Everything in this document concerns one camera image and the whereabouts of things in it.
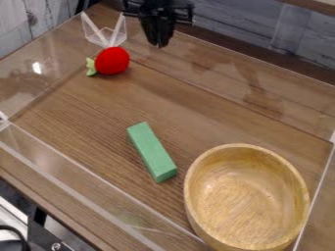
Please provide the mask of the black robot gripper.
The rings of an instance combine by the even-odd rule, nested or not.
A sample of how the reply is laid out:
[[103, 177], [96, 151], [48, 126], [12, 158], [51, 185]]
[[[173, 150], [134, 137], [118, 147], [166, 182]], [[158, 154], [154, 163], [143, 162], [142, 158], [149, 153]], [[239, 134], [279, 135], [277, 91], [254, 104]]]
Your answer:
[[195, 5], [190, 0], [122, 0], [122, 4], [123, 14], [140, 19], [149, 42], [161, 48], [169, 46], [175, 23], [194, 24]]

